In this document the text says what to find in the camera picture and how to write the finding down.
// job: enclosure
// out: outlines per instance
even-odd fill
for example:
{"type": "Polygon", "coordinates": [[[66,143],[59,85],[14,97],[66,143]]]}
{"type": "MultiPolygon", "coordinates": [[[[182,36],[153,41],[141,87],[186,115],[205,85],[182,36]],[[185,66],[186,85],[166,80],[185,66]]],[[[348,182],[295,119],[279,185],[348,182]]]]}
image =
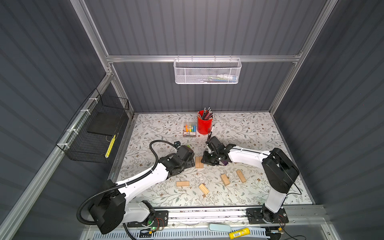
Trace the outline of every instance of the enclosure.
{"type": "Polygon", "coordinates": [[[208,135],[183,132],[208,107],[224,146],[279,148],[298,167],[287,233],[381,239],[383,12],[381,0],[2,1],[0,239],[129,239],[76,211],[106,180],[151,168],[158,139],[196,166],[131,200],[169,211],[150,239],[279,226],[245,214],[270,192],[263,169],[198,164],[208,135]]]}

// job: yellow label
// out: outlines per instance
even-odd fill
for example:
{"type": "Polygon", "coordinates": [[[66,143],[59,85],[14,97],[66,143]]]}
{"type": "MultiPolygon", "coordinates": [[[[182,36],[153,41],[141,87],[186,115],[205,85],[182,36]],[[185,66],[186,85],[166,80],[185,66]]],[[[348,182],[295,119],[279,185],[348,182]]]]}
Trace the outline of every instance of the yellow label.
{"type": "Polygon", "coordinates": [[[234,238],[237,238],[237,237],[248,235],[250,233],[251,232],[250,232],[249,228],[244,228],[244,229],[240,229],[238,231],[229,233],[229,238],[230,239],[234,239],[234,238]]]}
{"type": "Polygon", "coordinates": [[[115,143],[115,140],[116,140],[116,134],[113,135],[113,138],[111,139],[111,142],[109,143],[109,147],[108,147],[107,153],[105,154],[105,158],[108,158],[109,155],[111,154],[112,147],[113,147],[113,144],[115,143]]]}

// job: wooden block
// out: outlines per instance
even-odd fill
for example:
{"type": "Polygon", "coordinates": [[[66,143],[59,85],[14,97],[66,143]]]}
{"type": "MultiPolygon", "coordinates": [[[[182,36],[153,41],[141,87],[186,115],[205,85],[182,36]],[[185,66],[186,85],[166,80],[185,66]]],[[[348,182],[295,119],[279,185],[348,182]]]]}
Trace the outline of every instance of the wooden block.
{"type": "Polygon", "coordinates": [[[176,182],[176,187],[189,187],[189,181],[176,182]]]}
{"type": "Polygon", "coordinates": [[[241,182],[246,182],[247,181],[240,169],[237,170],[236,173],[239,176],[241,182]]]}
{"type": "Polygon", "coordinates": [[[200,190],[205,194],[207,195],[209,193],[209,190],[205,187],[204,184],[200,184],[199,186],[200,190]]]}
{"type": "Polygon", "coordinates": [[[204,168],[204,164],[201,162],[203,157],[195,157],[195,168],[204,168]]]}
{"type": "Polygon", "coordinates": [[[227,186],[228,184],[230,184],[230,181],[228,180],[227,175],[222,174],[220,177],[221,177],[221,181],[224,183],[224,186],[227,186]]]}

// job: red pencil cup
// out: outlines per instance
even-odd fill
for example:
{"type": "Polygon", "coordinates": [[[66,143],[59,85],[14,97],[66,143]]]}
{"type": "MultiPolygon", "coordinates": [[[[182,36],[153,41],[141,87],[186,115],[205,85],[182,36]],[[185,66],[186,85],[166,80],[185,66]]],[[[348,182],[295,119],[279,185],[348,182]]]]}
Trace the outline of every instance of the red pencil cup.
{"type": "MultiPolygon", "coordinates": [[[[199,112],[200,116],[203,115],[203,113],[204,113],[204,110],[201,110],[199,112]]],[[[212,119],[202,120],[201,118],[197,117],[197,131],[203,135],[208,134],[212,127],[212,119]]]]}

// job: black wire mesh basket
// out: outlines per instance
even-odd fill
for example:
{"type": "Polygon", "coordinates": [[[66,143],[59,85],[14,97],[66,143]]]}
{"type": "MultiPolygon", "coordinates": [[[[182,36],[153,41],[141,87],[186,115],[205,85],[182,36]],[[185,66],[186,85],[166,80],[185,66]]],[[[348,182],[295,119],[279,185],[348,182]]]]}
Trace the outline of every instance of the black wire mesh basket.
{"type": "Polygon", "coordinates": [[[56,145],[71,160],[108,163],[115,142],[129,119],[128,99],[99,95],[87,110],[81,111],[78,123],[62,133],[63,136],[70,132],[67,141],[56,145]]]}

